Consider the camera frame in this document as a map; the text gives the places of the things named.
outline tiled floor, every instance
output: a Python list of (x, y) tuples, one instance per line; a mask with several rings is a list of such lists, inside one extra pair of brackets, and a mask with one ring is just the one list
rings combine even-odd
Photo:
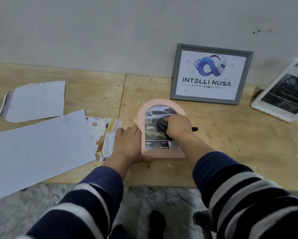
[[(28, 229), (74, 185), (37, 184), (0, 199), (0, 239), (15, 238)], [(192, 216), (204, 210), (196, 189), (129, 188), (124, 194), (114, 225), (123, 224), (134, 238), (147, 238), (148, 216), (161, 212), (167, 222), (164, 238), (203, 238)]]

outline sleeve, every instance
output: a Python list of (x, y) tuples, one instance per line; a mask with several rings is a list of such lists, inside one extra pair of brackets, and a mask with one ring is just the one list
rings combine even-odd
[(218, 239), (298, 236), (298, 198), (228, 155), (204, 155), (193, 179)]
[(107, 238), (123, 197), (113, 169), (94, 169), (21, 238)]

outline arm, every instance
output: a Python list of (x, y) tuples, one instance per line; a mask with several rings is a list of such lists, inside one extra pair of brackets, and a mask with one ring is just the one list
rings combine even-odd
[(122, 201), (128, 167), (150, 160), (141, 154), (141, 131), (137, 125), (117, 129), (112, 155), (19, 239), (107, 238)]
[(294, 238), (298, 198), (217, 152), (191, 131), (186, 116), (168, 117), (167, 133), (193, 168), (193, 179), (217, 227), (217, 238)]

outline intelli nusa logo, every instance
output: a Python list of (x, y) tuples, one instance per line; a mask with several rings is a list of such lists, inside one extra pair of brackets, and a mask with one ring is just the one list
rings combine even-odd
[[(212, 58), (218, 58), (219, 59), (219, 65), (216, 66), (214, 60)], [(208, 65), (210, 67), (210, 72), (204, 71), (204, 67)], [(194, 66), (202, 76), (209, 76), (213, 74), (214, 76), (218, 77), (220, 76), (224, 68), (226, 67), (226, 59), (220, 55), (220, 54), (214, 54), (210, 57), (204, 57), (202, 59), (198, 59), (194, 62)], [(188, 82), (188, 83), (195, 83), (191, 86), (194, 87), (203, 87), (203, 88), (214, 88), (219, 89), (221, 86), (231, 86), (231, 82), (228, 81), (218, 81), (218, 80), (201, 80), (201, 79), (194, 79), (194, 78), (185, 78), (183, 77), (182, 82)]]

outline wooden tabletop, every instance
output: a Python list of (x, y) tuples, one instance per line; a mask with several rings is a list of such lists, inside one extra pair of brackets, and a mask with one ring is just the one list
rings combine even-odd
[[(85, 109), (88, 116), (119, 117), (123, 127), (137, 123), (138, 110), (145, 102), (170, 96), (170, 78), (0, 64), (0, 107), (4, 95), (19, 86), (56, 80), (66, 81), (64, 114)], [(199, 127), (196, 134), (213, 148), (283, 188), (298, 191), (298, 121), (286, 123), (252, 109), (249, 104), (255, 91), (256, 86), (246, 85), (238, 106), (175, 103), (184, 109), (192, 125)], [(0, 132), (39, 121), (10, 123), (0, 117)], [(46, 182), (77, 183), (100, 164), (93, 161)], [(124, 183), (195, 187), (185, 160), (133, 165)]]

